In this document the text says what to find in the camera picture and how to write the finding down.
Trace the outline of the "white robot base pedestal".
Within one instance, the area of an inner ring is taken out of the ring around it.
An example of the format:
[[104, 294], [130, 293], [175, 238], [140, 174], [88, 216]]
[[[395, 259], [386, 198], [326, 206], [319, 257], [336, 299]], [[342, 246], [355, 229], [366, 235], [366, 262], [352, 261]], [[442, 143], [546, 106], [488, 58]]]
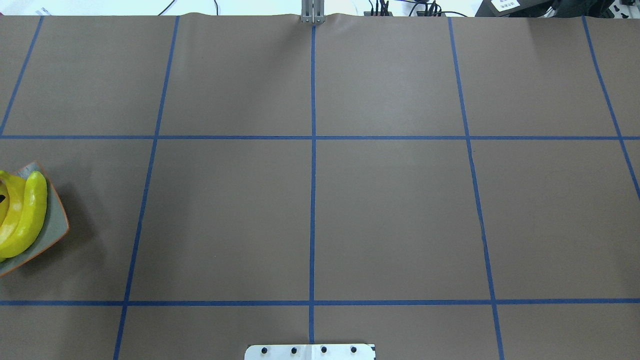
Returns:
[[256, 344], [247, 347], [245, 360], [375, 360], [374, 344]]

